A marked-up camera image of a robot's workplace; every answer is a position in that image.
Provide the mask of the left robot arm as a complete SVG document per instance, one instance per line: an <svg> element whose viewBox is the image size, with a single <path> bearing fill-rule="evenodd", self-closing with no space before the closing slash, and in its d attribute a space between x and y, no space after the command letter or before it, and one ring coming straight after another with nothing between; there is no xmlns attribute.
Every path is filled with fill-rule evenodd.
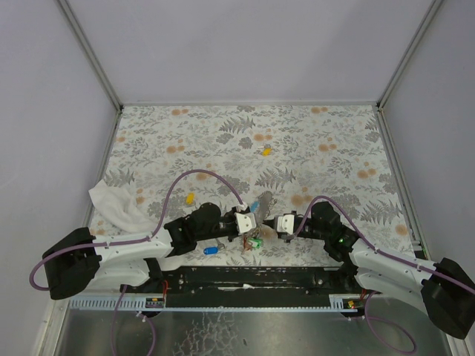
<svg viewBox="0 0 475 356"><path fill-rule="evenodd" d="M172 260L195 250L198 242L234 239L254 227L249 209L234 207L223 214L217 205L207 202L167 222L154 236L96 237L88 228L78 228L42 255L47 290L52 300L63 300L86 289L139 287L158 279L160 270L169 270Z"/></svg>

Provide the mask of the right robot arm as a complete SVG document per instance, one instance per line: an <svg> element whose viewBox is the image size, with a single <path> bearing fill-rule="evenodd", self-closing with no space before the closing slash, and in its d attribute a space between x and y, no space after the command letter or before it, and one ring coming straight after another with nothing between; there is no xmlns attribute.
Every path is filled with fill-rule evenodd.
<svg viewBox="0 0 475 356"><path fill-rule="evenodd" d="M370 242L349 215L328 197L317 197L305 214L264 220L290 241L324 241L324 250L348 268L362 289L400 300L426 314L439 330L464 339L474 325L474 282L460 264L424 260Z"/></svg>

